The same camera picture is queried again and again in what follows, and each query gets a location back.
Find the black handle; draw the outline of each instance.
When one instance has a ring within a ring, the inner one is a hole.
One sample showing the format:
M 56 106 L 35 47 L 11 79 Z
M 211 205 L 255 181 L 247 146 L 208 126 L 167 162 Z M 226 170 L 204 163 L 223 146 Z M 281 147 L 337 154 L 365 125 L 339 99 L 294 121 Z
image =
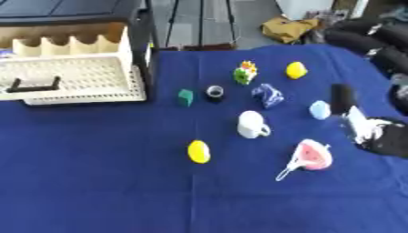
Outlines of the black handle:
M 54 81 L 50 86 L 27 86 L 19 87 L 21 84 L 21 79 L 16 78 L 15 82 L 10 88 L 6 90 L 7 93 L 17 93 L 17 92 L 35 92 L 35 91 L 57 91 L 59 89 L 59 82 L 61 81 L 60 76 L 55 76 Z

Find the white dish rack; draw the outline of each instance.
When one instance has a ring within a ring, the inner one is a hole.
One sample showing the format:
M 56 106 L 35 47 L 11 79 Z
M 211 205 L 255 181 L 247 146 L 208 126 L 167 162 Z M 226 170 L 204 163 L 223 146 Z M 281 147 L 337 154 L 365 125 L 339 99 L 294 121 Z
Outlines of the white dish rack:
M 90 51 L 71 36 L 67 55 L 61 55 L 61 48 L 53 55 L 41 47 L 44 38 L 39 47 L 27 49 L 14 41 L 17 54 L 0 60 L 0 100 L 22 99 L 28 105 L 145 101 L 143 80 L 132 66 L 127 28 L 116 45 L 103 39 L 100 35 Z

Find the green block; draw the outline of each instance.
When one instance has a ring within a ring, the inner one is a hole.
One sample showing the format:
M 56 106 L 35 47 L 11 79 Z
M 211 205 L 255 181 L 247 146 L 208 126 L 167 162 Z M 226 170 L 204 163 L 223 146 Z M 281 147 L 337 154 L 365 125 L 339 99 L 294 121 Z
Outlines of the green block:
M 178 102 L 183 106 L 191 106 L 193 103 L 194 94 L 192 91 L 187 89 L 181 89 L 178 92 Z
M 247 73 L 239 68 L 234 71 L 234 79 L 242 85 L 248 85 L 250 83 Z

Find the blue toy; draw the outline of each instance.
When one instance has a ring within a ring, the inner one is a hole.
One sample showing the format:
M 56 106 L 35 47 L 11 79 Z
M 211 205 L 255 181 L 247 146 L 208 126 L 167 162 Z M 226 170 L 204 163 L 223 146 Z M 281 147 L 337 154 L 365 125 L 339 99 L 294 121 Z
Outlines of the blue toy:
M 273 88 L 270 84 L 261 84 L 259 87 L 254 88 L 252 96 L 260 99 L 266 109 L 276 106 L 284 100 L 281 91 Z

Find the tripod leg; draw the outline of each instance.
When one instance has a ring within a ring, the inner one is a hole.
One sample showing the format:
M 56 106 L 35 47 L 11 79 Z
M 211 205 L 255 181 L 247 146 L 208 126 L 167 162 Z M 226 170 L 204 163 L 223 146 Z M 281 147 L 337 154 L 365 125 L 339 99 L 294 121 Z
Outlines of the tripod leg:
M 174 25 L 174 21 L 176 19 L 178 9 L 179 9 L 179 0 L 176 0 L 176 2 L 173 5 L 173 10 L 171 12 L 171 17 L 168 20 L 169 26 L 168 26 L 168 34 L 167 34 L 167 37 L 166 37 L 165 47 L 168 47 L 168 42 L 170 41 L 171 33 L 173 32 L 173 25 Z
M 225 0 L 225 1 L 227 3 L 227 11 L 228 11 L 229 26 L 231 30 L 231 36 L 232 36 L 232 44 L 236 45 L 237 41 L 236 41 L 235 30 L 234 30 L 235 18 L 231 10 L 231 1 L 230 0 Z
M 199 49 L 202 48 L 203 24 L 204 24 L 204 0 L 199 2 Z

